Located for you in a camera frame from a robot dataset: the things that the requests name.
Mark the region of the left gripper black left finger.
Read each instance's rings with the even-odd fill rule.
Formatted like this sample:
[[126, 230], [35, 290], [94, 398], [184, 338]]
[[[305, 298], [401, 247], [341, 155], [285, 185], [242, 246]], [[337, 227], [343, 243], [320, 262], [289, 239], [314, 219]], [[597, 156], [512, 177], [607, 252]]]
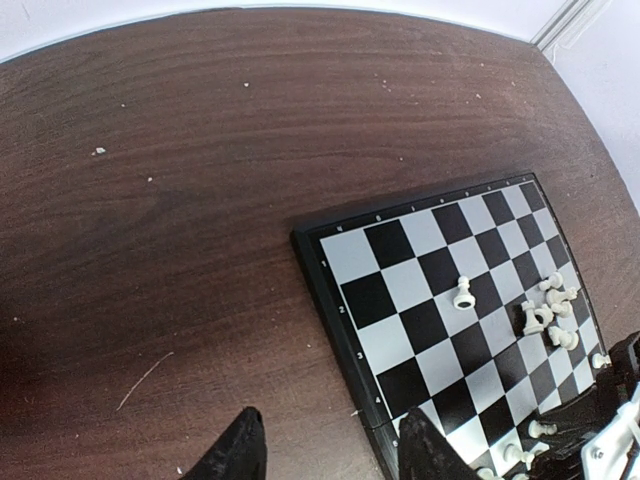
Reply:
[[262, 415], [248, 406], [182, 478], [265, 480], [267, 453]]

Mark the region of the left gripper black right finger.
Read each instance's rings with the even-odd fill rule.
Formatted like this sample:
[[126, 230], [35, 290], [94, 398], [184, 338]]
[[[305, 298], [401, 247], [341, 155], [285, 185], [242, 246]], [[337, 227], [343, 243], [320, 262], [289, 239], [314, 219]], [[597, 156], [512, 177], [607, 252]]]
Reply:
[[399, 423], [397, 454], [400, 480], [479, 479], [418, 407]]

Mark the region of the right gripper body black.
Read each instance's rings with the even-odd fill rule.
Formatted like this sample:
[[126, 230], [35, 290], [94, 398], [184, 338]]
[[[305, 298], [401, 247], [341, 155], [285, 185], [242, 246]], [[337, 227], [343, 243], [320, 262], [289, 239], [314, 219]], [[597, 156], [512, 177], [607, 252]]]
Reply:
[[533, 460], [531, 479], [585, 479], [582, 448], [613, 420], [639, 387], [639, 334], [616, 343], [608, 355], [612, 364], [597, 370], [591, 387], [534, 419], [556, 424], [558, 432], [539, 438], [549, 449]]

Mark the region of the white chess pawn piece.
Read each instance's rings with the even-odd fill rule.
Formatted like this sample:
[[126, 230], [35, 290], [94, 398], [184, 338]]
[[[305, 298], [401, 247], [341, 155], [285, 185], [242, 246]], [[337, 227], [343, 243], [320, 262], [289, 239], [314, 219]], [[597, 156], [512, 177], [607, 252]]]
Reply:
[[609, 355], [602, 355], [600, 353], [595, 353], [591, 357], [591, 365], [594, 369], [601, 369], [603, 367], [608, 367], [612, 364]]

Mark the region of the white bishop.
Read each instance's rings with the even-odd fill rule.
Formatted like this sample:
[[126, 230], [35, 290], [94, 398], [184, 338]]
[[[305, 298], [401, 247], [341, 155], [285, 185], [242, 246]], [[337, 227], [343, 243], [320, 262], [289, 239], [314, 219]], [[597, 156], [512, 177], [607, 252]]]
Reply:
[[488, 467], [482, 467], [477, 469], [476, 474], [481, 480], [497, 480], [498, 479], [495, 472]]

